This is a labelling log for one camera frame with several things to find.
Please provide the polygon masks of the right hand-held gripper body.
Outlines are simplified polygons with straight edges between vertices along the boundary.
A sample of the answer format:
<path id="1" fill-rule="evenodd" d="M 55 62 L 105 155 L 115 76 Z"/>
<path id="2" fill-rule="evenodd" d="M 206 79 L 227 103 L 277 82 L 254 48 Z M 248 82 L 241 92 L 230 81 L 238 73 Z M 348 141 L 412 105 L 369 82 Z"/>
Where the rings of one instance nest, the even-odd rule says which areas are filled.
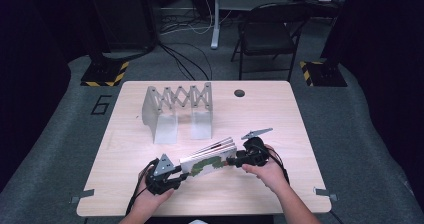
<path id="1" fill-rule="evenodd" d="M 242 137 L 244 140 L 243 146 L 247 156 L 239 158 L 238 160 L 245 160 L 245 164 L 253 166 L 263 166 L 266 164 L 270 157 L 269 151 L 266 149 L 263 140 L 260 138 L 261 134 L 272 131 L 272 128 L 250 131 Z"/>

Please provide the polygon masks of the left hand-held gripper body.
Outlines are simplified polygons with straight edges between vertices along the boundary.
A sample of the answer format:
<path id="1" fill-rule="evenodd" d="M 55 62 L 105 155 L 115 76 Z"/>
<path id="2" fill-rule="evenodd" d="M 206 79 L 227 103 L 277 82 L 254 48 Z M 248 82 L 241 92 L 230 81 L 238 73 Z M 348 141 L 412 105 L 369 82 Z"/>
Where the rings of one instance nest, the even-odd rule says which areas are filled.
<path id="1" fill-rule="evenodd" d="M 155 159 L 153 165 L 154 167 L 148 171 L 146 177 L 147 189 L 154 195 L 161 195 L 167 190 L 173 189 L 168 184 L 173 179 L 170 176 L 179 173 L 181 167 L 175 166 L 166 154 Z"/>

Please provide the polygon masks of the white picture book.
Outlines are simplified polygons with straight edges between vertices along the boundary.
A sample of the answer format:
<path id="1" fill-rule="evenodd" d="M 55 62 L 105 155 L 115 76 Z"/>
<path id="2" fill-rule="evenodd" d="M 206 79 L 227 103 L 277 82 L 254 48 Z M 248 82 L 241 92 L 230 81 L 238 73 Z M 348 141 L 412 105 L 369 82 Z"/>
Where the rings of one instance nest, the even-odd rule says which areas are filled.
<path id="1" fill-rule="evenodd" d="M 202 148 L 187 157 L 180 158 L 180 166 L 184 174 L 200 177 L 217 171 L 227 165 L 227 159 L 233 158 L 237 146 L 231 137 Z"/>

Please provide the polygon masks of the person's right hand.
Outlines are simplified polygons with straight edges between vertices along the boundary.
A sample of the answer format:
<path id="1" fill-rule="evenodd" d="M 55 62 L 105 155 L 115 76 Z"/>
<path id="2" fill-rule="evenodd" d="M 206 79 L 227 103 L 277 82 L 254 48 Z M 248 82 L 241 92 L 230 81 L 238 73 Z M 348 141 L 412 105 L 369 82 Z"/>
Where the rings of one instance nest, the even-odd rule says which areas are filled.
<path id="1" fill-rule="evenodd" d="M 266 187 L 275 194 L 279 194 L 283 187 L 287 184 L 283 170 L 277 162 L 277 155 L 270 145 L 265 145 L 270 153 L 270 159 L 264 166 L 252 166 L 243 164 L 242 169 L 246 173 L 255 175 L 260 179 Z"/>

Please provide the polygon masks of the person's left hand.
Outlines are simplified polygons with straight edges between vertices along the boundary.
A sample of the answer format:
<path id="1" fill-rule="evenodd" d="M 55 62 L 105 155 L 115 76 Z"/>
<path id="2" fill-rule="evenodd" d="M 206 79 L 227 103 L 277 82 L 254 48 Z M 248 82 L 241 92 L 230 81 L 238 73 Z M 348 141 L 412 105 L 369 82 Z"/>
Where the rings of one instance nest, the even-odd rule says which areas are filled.
<path id="1" fill-rule="evenodd" d="M 140 183 L 136 191 L 136 200 L 132 210 L 136 214 L 142 214 L 143 216 L 150 217 L 162 203 L 167 201 L 173 195 L 174 190 L 169 189 L 161 195 L 154 195 L 147 189 L 145 174 L 143 172 L 139 173 L 139 178 Z"/>

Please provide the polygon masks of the grey expandable metal book rack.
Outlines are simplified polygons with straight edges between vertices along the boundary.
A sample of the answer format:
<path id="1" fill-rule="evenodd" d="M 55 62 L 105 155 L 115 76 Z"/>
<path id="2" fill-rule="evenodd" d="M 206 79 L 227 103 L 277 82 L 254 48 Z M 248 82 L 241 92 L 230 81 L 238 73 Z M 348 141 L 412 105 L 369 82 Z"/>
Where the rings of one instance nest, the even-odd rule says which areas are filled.
<path id="1" fill-rule="evenodd" d="M 154 144 L 176 144 L 179 119 L 190 122 L 190 138 L 212 138 L 212 84 L 192 84 L 162 89 L 149 86 L 141 109 L 142 122 L 150 128 Z"/>

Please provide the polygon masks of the black stand base striped edge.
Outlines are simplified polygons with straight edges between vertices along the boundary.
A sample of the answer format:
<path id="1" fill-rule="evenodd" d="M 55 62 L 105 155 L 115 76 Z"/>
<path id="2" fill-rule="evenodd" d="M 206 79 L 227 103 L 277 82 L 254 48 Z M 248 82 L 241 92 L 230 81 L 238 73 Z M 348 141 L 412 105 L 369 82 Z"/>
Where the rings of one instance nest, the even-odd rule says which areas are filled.
<path id="1" fill-rule="evenodd" d="M 306 84 L 311 87 L 346 87 L 347 83 L 338 66 L 323 62 L 300 62 Z"/>
<path id="2" fill-rule="evenodd" d="M 122 81 L 128 62 L 109 60 L 104 64 L 92 62 L 81 78 L 81 86 L 118 86 Z"/>

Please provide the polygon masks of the black folding chair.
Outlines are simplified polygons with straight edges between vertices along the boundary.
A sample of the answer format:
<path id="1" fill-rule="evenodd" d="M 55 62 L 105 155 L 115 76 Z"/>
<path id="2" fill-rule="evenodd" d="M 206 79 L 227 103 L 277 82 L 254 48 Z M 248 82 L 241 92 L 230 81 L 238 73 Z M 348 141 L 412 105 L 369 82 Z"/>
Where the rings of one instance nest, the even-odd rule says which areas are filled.
<path id="1" fill-rule="evenodd" d="M 312 8 L 304 2 L 279 2 L 259 5 L 250 10 L 238 25 L 238 40 L 231 60 L 239 55 L 239 79 L 244 73 L 287 71 L 291 79 L 303 27 L 312 17 Z M 291 55 L 290 65 L 281 68 L 244 69 L 245 56 Z"/>

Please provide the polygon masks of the white desk leg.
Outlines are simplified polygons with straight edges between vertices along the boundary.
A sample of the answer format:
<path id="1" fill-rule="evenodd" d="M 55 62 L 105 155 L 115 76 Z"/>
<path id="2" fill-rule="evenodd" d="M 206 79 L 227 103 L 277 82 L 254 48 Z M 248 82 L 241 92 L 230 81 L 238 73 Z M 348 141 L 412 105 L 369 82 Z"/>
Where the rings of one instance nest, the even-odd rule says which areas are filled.
<path id="1" fill-rule="evenodd" d="M 211 39 L 211 49 L 216 50 L 219 46 L 220 35 L 220 0 L 214 0 L 214 26 Z"/>

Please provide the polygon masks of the grey desk top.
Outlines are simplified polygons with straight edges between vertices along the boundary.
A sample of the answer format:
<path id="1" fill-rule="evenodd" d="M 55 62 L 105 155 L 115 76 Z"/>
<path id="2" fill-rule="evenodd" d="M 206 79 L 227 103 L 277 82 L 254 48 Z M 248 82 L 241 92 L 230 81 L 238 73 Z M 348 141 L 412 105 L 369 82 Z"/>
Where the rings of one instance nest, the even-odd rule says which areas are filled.
<path id="1" fill-rule="evenodd" d="M 289 2 L 290 0 L 217 0 L 219 10 L 249 11 L 269 3 Z"/>

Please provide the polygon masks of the black cabinet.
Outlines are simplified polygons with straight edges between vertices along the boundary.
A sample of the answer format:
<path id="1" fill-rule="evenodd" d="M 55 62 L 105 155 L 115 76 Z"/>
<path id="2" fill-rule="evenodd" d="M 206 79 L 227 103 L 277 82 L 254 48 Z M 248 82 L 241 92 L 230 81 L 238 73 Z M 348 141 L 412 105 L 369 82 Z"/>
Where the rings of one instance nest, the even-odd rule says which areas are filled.
<path id="1" fill-rule="evenodd" d="M 111 51 L 152 51 L 157 30 L 152 0 L 92 0 Z"/>

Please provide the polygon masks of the grey metal table bracket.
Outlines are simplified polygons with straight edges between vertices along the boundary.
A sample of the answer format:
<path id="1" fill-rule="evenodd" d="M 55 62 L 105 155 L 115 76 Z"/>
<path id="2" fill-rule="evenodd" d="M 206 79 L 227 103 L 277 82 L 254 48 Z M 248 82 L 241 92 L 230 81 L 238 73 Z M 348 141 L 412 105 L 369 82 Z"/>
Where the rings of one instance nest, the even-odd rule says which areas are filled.
<path id="1" fill-rule="evenodd" d="M 77 204 L 82 198 L 90 197 L 94 195 L 95 190 L 89 189 L 80 192 L 79 194 L 72 195 L 69 199 L 70 204 Z"/>
<path id="2" fill-rule="evenodd" d="M 317 196 L 328 197 L 331 201 L 338 201 L 339 200 L 337 194 L 332 193 L 327 189 L 314 187 L 313 191 Z"/>

